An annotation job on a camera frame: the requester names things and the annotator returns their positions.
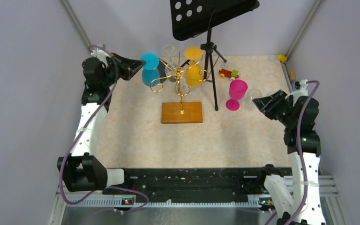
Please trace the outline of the clear front wine glass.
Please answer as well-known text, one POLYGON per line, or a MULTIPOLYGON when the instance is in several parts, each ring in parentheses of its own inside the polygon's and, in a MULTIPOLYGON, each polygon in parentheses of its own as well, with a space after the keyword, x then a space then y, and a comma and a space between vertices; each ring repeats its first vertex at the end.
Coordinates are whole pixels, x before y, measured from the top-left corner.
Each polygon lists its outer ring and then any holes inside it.
POLYGON ((262 93, 258 89, 250 89, 247 92, 246 98, 245 98, 245 106, 247 109, 254 109, 255 105, 253 103, 253 100, 255 98, 261 98, 262 93))

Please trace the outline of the blue plastic wine glass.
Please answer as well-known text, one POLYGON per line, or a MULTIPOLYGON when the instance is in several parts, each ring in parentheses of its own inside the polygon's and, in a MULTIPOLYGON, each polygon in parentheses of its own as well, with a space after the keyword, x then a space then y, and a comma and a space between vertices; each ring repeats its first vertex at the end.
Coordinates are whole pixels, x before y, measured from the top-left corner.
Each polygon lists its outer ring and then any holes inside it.
POLYGON ((148 87, 156 86, 159 83, 158 78, 160 78, 158 56, 152 52, 147 52, 141 56, 141 60, 145 61, 142 67, 142 82, 148 87))

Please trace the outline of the pink plastic wine glass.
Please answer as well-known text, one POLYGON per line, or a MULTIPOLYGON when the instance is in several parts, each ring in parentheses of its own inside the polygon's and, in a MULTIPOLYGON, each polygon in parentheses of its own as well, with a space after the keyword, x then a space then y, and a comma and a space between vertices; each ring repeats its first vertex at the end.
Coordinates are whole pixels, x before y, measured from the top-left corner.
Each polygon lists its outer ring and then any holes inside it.
POLYGON ((236 79, 230 82, 229 96, 230 99, 226 101, 226 108, 230 111, 236 111, 240 107, 239 100, 241 100, 248 90, 248 84, 241 79, 236 79))

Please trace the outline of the yellow plastic wine glass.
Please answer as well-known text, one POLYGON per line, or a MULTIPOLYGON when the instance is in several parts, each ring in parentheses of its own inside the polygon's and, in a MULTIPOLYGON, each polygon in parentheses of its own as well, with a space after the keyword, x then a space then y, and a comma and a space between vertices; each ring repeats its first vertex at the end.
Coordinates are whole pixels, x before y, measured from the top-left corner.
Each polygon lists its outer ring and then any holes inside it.
POLYGON ((184 56, 190 60, 186 70, 186 83, 190 87, 197 87, 202 84, 203 75, 200 73, 201 66, 199 62, 203 52, 199 47, 189 47, 184 51, 184 56))

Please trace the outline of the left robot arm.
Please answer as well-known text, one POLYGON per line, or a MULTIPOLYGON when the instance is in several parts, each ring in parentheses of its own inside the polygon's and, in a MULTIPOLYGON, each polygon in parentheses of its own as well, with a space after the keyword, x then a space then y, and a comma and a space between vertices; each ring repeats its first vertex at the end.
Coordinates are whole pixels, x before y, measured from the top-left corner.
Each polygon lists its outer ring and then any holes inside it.
POLYGON ((145 63, 114 53, 96 54, 82 62, 85 82, 81 118, 69 152, 57 161, 60 189, 97 191, 113 185, 121 194, 130 191, 132 182, 125 177, 124 170, 105 168, 95 154, 116 82, 130 80, 145 63))

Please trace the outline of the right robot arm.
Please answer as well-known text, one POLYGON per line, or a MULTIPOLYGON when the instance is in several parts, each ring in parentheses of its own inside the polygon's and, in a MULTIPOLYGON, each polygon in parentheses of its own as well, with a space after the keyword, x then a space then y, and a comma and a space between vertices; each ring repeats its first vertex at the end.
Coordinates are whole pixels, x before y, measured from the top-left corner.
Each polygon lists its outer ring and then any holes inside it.
POLYGON ((290 102, 282 90, 256 98, 257 109, 271 120, 278 120, 285 127, 284 143, 292 168, 292 192, 285 177, 273 165, 261 169, 256 187, 269 193, 278 216, 278 225, 324 225, 319 190, 319 163, 321 143, 314 131, 319 113, 319 102, 311 95, 300 96, 290 102))

